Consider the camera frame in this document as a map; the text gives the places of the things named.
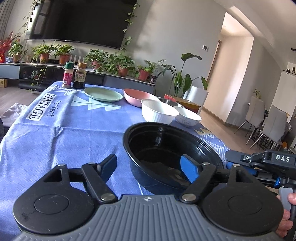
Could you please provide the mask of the person's right hand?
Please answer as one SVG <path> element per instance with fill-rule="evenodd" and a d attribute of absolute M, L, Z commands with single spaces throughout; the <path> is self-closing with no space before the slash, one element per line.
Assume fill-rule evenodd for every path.
<path fill-rule="evenodd" d="M 290 202 L 290 204 L 292 205 L 296 205 L 296 195 L 295 193 L 290 193 L 288 195 L 288 201 Z M 293 226 L 293 222 L 291 220 L 289 220 L 290 218 L 290 212 L 288 210 L 284 210 L 284 213 L 283 213 L 283 217 L 281 219 L 281 222 L 276 230 L 276 233 L 281 237 L 281 238 L 284 238 L 288 231 L 292 228 Z"/>

